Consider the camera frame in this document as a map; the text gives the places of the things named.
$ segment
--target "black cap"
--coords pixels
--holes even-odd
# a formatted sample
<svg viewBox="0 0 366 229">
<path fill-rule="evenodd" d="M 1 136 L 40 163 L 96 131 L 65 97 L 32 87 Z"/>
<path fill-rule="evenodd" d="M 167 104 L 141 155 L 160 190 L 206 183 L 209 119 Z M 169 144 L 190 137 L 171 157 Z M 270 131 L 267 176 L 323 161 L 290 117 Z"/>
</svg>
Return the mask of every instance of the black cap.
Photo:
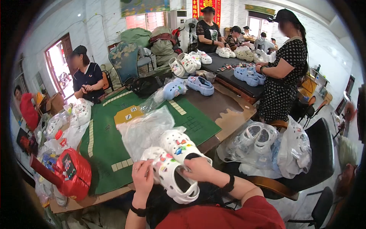
<svg viewBox="0 0 366 229">
<path fill-rule="evenodd" d="M 77 46 L 74 49 L 74 51 L 72 51 L 71 57 L 73 57 L 75 55 L 80 56 L 80 54 L 86 55 L 86 47 L 85 46 L 82 46 L 82 45 Z"/>
<path fill-rule="evenodd" d="M 202 9 L 201 12 L 202 13 L 209 13 L 209 12 L 215 13 L 215 9 L 211 6 L 207 6 L 204 9 Z"/>
<path fill-rule="evenodd" d="M 231 32 L 237 32 L 237 33 L 242 33 L 242 29 L 239 26 L 233 26 L 230 29 Z"/>
<path fill-rule="evenodd" d="M 275 16 L 268 17 L 268 21 L 269 22 L 290 21 L 295 24 L 300 22 L 296 17 L 296 15 L 288 9 L 279 10 Z"/>
</svg>

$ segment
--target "black tabletop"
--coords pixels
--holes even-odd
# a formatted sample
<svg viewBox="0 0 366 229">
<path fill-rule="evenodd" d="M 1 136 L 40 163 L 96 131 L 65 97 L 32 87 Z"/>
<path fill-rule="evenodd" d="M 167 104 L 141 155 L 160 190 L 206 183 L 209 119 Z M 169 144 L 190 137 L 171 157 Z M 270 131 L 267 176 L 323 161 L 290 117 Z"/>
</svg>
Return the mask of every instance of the black tabletop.
<svg viewBox="0 0 366 229">
<path fill-rule="evenodd" d="M 239 63 L 249 63 L 245 60 L 240 60 L 238 58 L 223 58 L 216 53 L 208 53 L 212 58 L 212 64 L 202 64 L 202 69 L 206 71 L 211 71 L 217 73 L 218 78 L 224 80 L 225 82 L 233 85 L 234 87 L 240 89 L 245 94 L 252 98 L 260 98 L 264 92 L 264 86 L 258 85 L 256 87 L 249 86 L 245 81 L 238 80 L 234 76 L 234 70 L 217 71 L 225 64 L 239 64 Z"/>
</svg>

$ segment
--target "floral chair back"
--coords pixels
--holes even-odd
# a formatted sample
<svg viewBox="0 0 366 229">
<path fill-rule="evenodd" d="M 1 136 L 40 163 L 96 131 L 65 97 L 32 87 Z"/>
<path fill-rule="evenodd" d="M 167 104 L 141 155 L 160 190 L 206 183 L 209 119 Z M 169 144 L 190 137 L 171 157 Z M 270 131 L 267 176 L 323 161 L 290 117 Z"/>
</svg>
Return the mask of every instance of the floral chair back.
<svg viewBox="0 0 366 229">
<path fill-rule="evenodd" d="M 137 71 L 138 48 L 135 43 L 121 41 L 116 48 L 109 52 L 109 61 L 116 69 L 122 85 L 130 78 L 138 78 Z"/>
</svg>

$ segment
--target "polka dot dress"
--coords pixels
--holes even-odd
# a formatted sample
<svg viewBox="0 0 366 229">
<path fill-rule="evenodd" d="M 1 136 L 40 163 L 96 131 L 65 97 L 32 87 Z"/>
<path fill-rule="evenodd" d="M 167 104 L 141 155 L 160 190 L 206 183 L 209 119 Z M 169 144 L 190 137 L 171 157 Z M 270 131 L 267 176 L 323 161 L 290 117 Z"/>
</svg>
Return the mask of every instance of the polka dot dress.
<svg viewBox="0 0 366 229">
<path fill-rule="evenodd" d="M 285 43 L 277 52 L 276 60 L 269 67 L 276 67 L 283 58 L 295 69 L 282 79 L 268 77 L 264 96 L 259 104 L 259 115 L 265 122 L 287 121 L 292 104 L 296 98 L 297 83 L 303 76 L 307 58 L 306 46 L 299 39 Z"/>
</svg>

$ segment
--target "red banner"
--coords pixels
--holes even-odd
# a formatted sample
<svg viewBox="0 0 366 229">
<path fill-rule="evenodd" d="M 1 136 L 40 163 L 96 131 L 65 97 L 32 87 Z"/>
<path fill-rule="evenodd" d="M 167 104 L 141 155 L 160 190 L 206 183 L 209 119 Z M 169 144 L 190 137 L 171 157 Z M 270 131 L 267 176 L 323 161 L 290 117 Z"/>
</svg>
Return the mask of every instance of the red banner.
<svg viewBox="0 0 366 229">
<path fill-rule="evenodd" d="M 221 19 L 221 0 L 193 0 L 192 1 L 192 13 L 193 17 L 197 18 L 199 16 L 203 16 L 201 12 L 207 6 L 211 6 L 215 9 L 215 17 L 213 21 L 220 27 L 220 19 Z"/>
</svg>

